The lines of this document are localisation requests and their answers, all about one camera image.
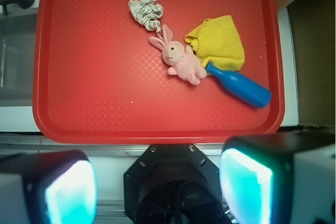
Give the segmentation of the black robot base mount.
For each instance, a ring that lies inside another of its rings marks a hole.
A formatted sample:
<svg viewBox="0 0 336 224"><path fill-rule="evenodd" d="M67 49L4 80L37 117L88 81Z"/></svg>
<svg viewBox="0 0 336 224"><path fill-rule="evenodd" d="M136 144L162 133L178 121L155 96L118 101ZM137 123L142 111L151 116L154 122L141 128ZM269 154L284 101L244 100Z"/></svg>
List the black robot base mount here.
<svg viewBox="0 0 336 224"><path fill-rule="evenodd" d="M150 145L123 174L133 223L231 223L219 168L193 144Z"/></svg>

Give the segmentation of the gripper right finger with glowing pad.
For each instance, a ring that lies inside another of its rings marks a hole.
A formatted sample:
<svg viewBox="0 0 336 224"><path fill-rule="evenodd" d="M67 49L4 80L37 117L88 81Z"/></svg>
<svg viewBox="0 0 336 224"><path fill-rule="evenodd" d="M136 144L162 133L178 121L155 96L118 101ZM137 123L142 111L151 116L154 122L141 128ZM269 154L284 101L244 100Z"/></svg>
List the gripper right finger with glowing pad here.
<svg viewBox="0 0 336 224"><path fill-rule="evenodd" d="M335 134L231 137L219 180L238 223L335 223Z"/></svg>

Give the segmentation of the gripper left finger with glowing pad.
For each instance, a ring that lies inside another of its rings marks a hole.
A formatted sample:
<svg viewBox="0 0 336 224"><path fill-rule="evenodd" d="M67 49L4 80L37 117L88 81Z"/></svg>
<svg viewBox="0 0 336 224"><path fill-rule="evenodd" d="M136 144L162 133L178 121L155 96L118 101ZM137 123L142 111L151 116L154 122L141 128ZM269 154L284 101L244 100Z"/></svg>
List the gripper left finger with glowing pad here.
<svg viewBox="0 0 336 224"><path fill-rule="evenodd" d="M97 200L82 151L1 156L1 223L93 223Z"/></svg>

